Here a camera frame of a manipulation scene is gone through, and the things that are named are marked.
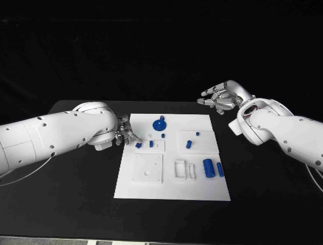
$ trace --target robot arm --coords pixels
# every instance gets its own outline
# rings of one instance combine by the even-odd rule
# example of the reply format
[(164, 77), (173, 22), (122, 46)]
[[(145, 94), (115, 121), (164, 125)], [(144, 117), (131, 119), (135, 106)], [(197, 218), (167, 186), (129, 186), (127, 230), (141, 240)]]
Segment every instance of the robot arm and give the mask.
[(323, 171), (321, 122), (294, 116), (275, 100), (256, 99), (235, 81), (216, 85), (201, 96), (207, 94), (213, 94), (212, 99), (197, 102), (216, 107), (220, 115), (239, 106), (236, 119), (229, 123), (236, 135), (243, 134), (255, 145), (275, 140), (288, 156)]
[(93, 145), (98, 151), (122, 139), (141, 142), (128, 118), (116, 118), (102, 102), (80, 104), (72, 111), (0, 126), (0, 174), (62, 153)]

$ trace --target blue object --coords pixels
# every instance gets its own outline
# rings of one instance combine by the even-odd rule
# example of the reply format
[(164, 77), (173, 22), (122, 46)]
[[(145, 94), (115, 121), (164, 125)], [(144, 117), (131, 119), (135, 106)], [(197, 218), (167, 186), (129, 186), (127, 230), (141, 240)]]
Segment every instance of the blue object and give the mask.
[(160, 119), (154, 121), (152, 123), (152, 128), (157, 130), (157, 131), (163, 131), (167, 127), (167, 123), (164, 121), (164, 116), (160, 116)]
[(187, 140), (187, 145), (186, 145), (186, 148), (190, 149), (190, 144), (191, 144), (191, 141)]
[(219, 176), (223, 177), (222, 164), (219, 162), (216, 163), (216, 168), (217, 168)]
[(210, 159), (203, 160), (203, 168), (204, 168), (204, 174), (207, 178), (214, 177), (214, 169), (213, 169), (213, 163)]

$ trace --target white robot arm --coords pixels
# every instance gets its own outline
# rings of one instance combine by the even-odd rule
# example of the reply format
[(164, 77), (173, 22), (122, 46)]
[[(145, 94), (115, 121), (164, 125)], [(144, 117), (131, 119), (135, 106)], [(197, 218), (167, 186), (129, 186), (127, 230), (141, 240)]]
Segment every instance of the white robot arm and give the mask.
[(0, 126), (0, 174), (62, 153), (93, 145), (98, 151), (112, 145), (141, 142), (132, 134), (128, 117), (116, 118), (102, 102), (80, 104), (72, 111), (39, 116)]
[(229, 127), (236, 135), (243, 134), (248, 141), (259, 145), (275, 140), (284, 153), (323, 171), (323, 123), (294, 116), (275, 100), (256, 99), (232, 80), (207, 89), (197, 99), (223, 115), (224, 110), (239, 107), (236, 119)]

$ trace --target white platform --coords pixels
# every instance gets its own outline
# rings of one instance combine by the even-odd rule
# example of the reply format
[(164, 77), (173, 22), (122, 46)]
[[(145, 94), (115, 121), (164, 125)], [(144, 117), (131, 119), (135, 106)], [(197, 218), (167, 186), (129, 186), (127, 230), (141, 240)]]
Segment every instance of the white platform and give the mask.
[[(212, 144), (216, 143), (212, 136), (213, 129), (209, 115), (163, 114), (165, 118), (167, 128), (158, 132), (152, 129), (151, 124), (160, 118), (160, 116), (160, 114), (131, 114), (131, 126), (134, 133), (142, 140), (152, 140), (154, 142), (155, 140), (163, 140), (164, 152), (152, 152), (151, 149), (142, 149), (142, 147), (137, 149), (134, 143), (124, 146), (114, 198), (229, 201), (230, 197), (224, 177), (219, 177), (216, 169), (216, 163), (220, 161), (217, 147), (214, 145), (214, 148), (207, 147), (207, 151), (210, 152), (204, 153), (204, 145), (200, 144), (200, 141), (212, 142)], [(190, 149), (187, 149), (191, 151), (184, 152), (183, 147), (186, 148), (186, 144), (180, 142), (180, 138), (183, 139), (180, 135), (190, 134), (188, 136), (186, 136), (187, 138), (191, 137), (193, 133), (194, 138), (193, 140), (190, 140), (194, 144), (190, 146)], [(154, 156), (163, 156), (161, 183), (158, 181), (132, 180), (135, 175), (139, 175), (139, 177), (144, 178), (141, 173), (144, 173), (145, 171), (135, 170), (134, 160), (135, 154), (142, 155), (144, 153), (148, 155), (154, 154)], [(203, 160), (206, 158), (209, 158), (213, 162), (216, 173), (213, 178), (206, 178), (204, 176)], [(187, 164), (193, 164), (194, 180), (175, 180), (175, 160), (184, 161), (186, 168)]]

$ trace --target black table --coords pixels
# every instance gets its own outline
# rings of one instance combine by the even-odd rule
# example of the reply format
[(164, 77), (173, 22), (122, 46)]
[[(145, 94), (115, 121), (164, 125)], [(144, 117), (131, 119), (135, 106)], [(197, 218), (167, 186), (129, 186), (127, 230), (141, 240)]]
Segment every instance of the black table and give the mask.
[[(59, 101), (49, 113), (86, 101)], [(0, 188), (0, 236), (191, 243), (323, 243), (323, 193), (304, 164), (273, 141), (252, 145), (220, 116), (191, 102), (106, 102), (115, 114), (209, 114), (230, 202), (114, 199), (122, 146), (85, 146)], [(3, 179), (16, 180), (42, 162)]]

